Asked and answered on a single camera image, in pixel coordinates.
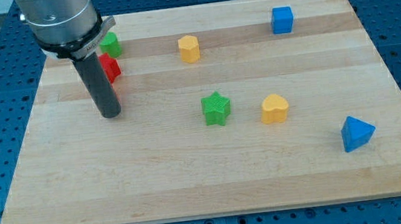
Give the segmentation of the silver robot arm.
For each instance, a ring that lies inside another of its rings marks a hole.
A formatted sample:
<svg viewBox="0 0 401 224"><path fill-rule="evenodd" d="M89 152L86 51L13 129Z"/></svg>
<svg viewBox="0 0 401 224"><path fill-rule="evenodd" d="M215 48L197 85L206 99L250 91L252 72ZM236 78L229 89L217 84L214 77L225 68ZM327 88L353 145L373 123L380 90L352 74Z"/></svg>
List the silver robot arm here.
<svg viewBox="0 0 401 224"><path fill-rule="evenodd" d="M104 19L92 0L15 0L20 20L41 49L55 59L81 61L92 54L116 24Z"/></svg>

